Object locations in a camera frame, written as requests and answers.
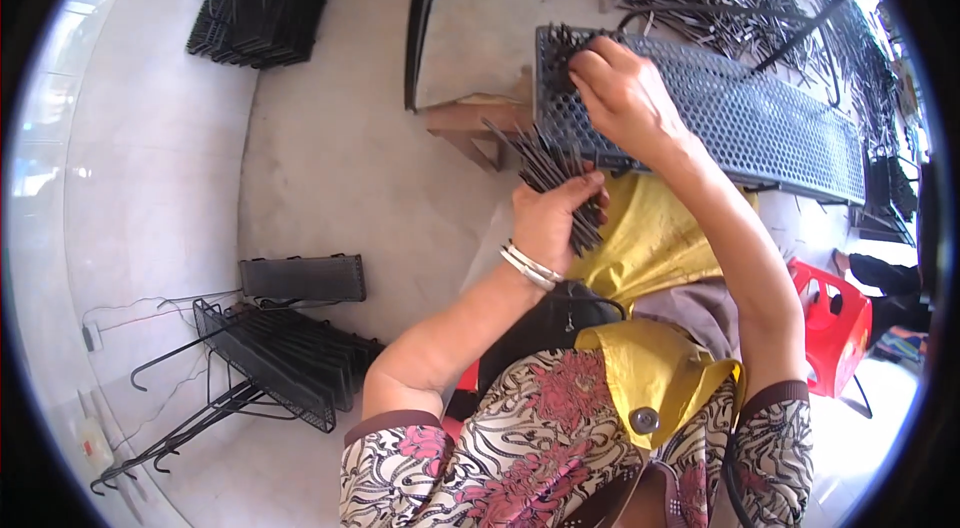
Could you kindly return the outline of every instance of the bangle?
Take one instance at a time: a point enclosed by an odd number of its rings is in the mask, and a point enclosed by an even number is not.
[[[534,270],[523,265],[523,262],[520,259],[510,255],[510,253],[507,252],[506,248],[500,249],[500,255],[503,256],[503,258],[506,259],[511,266],[516,268],[516,270],[518,270],[523,276],[525,276],[527,280],[529,280],[530,282],[533,282],[536,286],[540,287],[544,291],[549,293],[550,291],[553,290],[553,287],[556,286],[550,280],[544,278],[540,274],[536,273]]]
[[[526,255],[521,253],[521,250],[518,249],[516,245],[514,245],[513,241],[510,241],[510,246],[504,246],[504,249],[507,250],[508,254],[517,258],[523,265],[530,268],[537,274],[541,275],[546,280],[553,282],[554,284],[560,284],[561,282],[564,281],[564,277],[559,275],[556,271],[551,270],[546,266],[542,266],[541,264],[537,263],[530,257],[527,257]]]

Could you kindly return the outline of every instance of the white wall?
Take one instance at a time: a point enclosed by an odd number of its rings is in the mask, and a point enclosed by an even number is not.
[[[96,475],[73,435],[84,415],[114,446],[129,438],[139,451],[206,403],[198,347],[144,372],[148,392],[129,383],[135,366],[196,338],[177,313],[136,320],[173,307],[96,308],[237,287],[240,162],[258,73],[186,54],[202,2],[65,0],[20,109],[6,210],[14,301],[37,400],[84,489]],[[81,318],[109,329],[102,350],[87,353]],[[215,450],[242,425],[232,417],[188,447]],[[138,475],[136,486],[119,481],[120,494],[92,497],[111,523],[183,522]]]

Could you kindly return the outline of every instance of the yellow cloth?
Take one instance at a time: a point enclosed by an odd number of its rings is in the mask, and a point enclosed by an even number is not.
[[[603,244],[575,259],[566,277],[632,311],[648,293],[723,276],[690,211],[653,174],[606,175]],[[744,195],[757,208],[757,195]]]
[[[610,204],[600,228],[603,244],[575,260],[566,277],[630,310],[648,293],[723,276],[714,251],[690,211],[652,174],[606,176]],[[744,195],[757,209],[757,195]],[[731,374],[737,380],[734,414],[743,396],[743,367],[714,361],[685,330],[650,319],[630,319],[583,330],[577,349],[602,349],[606,383],[634,445],[654,450],[686,424]],[[653,434],[630,429],[630,412],[659,414]]]
[[[733,374],[737,381],[733,414],[743,401],[743,366],[736,359],[714,361],[686,331],[652,319],[628,319],[582,330],[576,348],[603,350],[606,384],[630,442],[644,450],[666,443],[704,406]],[[659,414],[659,428],[637,434],[630,412],[649,407]]]

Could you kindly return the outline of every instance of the hand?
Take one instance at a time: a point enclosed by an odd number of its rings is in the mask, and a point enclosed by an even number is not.
[[[573,55],[570,80],[594,129],[654,171],[671,148],[695,140],[654,62],[606,36]]]
[[[570,269],[573,249],[570,231],[573,212],[587,199],[599,194],[598,204],[605,210],[610,195],[603,187],[604,175],[589,172],[570,178],[557,188],[543,194],[526,184],[513,191],[513,245],[527,258],[563,275]],[[600,212],[600,223],[607,215]]]

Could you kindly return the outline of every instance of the left hand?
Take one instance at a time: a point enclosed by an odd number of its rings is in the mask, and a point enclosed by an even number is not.
[[[564,275],[573,261],[570,231],[573,212],[587,199],[599,194],[600,223],[607,222],[602,210],[610,204],[603,187],[604,174],[588,172],[571,177],[557,188],[538,193],[526,184],[513,191],[513,245],[536,263]]]

